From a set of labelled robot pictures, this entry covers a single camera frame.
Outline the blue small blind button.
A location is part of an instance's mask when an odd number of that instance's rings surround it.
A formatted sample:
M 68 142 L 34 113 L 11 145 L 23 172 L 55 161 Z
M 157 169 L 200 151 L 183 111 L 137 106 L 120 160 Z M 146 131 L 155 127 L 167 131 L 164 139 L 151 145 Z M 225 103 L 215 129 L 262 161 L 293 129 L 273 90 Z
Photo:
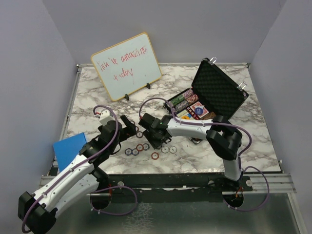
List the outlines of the blue small blind button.
M 195 108 L 195 113 L 197 114 L 197 115 L 202 115 L 203 114 L 203 109 L 202 108 L 199 108 L 199 107 L 197 107 L 197 108 Z

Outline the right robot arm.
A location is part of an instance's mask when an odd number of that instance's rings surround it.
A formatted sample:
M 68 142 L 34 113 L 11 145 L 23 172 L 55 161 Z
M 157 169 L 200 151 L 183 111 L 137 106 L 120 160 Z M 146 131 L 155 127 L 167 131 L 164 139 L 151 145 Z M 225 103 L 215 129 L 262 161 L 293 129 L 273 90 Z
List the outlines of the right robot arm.
M 241 164 L 238 149 L 241 146 L 241 132 L 224 117 L 209 120 L 186 120 L 165 115 L 162 119 L 145 113 L 139 121 L 145 129 L 145 138 L 154 149 L 160 149 L 173 137 L 190 137 L 209 142 L 215 154 L 223 160 L 224 185 L 234 191 L 241 186 Z

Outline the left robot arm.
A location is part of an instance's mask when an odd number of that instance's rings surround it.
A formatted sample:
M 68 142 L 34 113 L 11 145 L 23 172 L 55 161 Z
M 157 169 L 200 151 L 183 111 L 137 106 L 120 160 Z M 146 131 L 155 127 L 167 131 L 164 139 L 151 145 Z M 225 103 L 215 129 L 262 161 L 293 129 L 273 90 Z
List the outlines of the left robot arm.
M 65 210 L 91 192 L 103 192 L 110 183 L 108 175 L 99 168 L 115 152 L 121 142 L 136 135 L 137 130 L 125 115 L 122 126 L 116 116 L 107 114 L 100 118 L 100 134 L 83 145 L 72 162 L 54 179 L 33 193 L 24 192 L 19 197 L 18 217 L 22 232 L 45 234 Z

